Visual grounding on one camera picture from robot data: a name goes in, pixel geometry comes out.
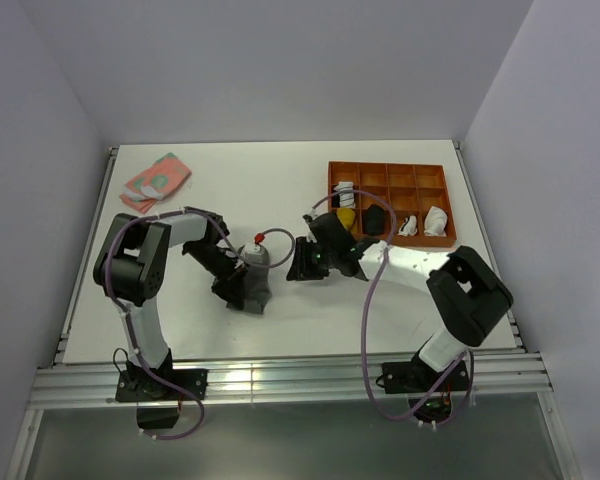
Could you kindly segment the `grey sock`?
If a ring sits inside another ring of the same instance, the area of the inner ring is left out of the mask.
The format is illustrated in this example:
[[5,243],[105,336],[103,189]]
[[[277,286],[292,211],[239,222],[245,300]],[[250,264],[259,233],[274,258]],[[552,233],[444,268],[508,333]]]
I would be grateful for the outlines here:
[[263,315],[272,297],[268,281],[271,264],[269,252],[262,245],[247,243],[240,248],[239,253],[248,261],[244,277],[243,310],[249,314]]

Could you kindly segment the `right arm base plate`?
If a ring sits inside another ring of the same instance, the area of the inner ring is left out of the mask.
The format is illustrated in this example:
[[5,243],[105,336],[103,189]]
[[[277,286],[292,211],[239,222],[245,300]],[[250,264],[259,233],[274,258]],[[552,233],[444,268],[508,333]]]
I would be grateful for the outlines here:
[[[376,378],[376,385],[386,394],[424,393],[442,376],[421,362],[385,362],[382,373]],[[461,361],[436,388],[436,392],[460,392],[469,387],[469,373]]]

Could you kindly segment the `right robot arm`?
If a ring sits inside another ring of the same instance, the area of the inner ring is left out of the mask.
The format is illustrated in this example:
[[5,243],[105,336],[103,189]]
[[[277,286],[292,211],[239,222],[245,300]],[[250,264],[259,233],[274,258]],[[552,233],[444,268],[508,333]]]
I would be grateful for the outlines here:
[[427,293],[442,326],[414,357],[413,378],[423,389],[442,383],[447,368],[482,345],[511,309],[513,295],[478,252],[462,245],[450,253],[393,246],[377,237],[355,238],[334,213],[305,218],[309,234],[295,240],[288,281],[314,281],[332,270],[370,283],[363,304],[361,352],[375,289],[382,281]]

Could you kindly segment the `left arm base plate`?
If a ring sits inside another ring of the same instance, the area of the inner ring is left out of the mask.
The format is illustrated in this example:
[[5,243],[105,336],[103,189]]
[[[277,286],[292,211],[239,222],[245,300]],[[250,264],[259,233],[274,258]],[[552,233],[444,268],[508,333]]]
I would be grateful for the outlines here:
[[[206,395],[208,371],[206,369],[176,369],[166,374],[158,372],[171,384],[192,393],[199,400]],[[150,377],[142,368],[131,365],[119,375],[115,393],[117,403],[147,403],[187,400],[180,390],[166,386]]]

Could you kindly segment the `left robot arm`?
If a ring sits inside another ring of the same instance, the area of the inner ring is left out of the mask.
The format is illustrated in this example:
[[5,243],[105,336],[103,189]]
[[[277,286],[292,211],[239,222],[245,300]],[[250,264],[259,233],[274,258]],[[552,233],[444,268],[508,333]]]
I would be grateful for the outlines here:
[[130,362],[144,368],[139,388],[163,399],[175,386],[175,375],[163,365],[171,350],[161,329],[157,295],[163,285],[169,250],[180,247],[213,277],[211,292],[241,309],[248,272],[236,251],[219,242],[229,230],[222,216],[185,207],[164,214],[114,216],[93,269],[93,278],[119,311],[130,349]]

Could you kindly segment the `white black striped sock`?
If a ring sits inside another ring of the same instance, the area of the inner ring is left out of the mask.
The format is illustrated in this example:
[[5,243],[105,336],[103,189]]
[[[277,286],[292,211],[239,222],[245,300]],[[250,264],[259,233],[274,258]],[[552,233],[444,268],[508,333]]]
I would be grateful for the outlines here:
[[340,181],[333,187],[332,205],[334,208],[356,208],[355,186],[353,181]]

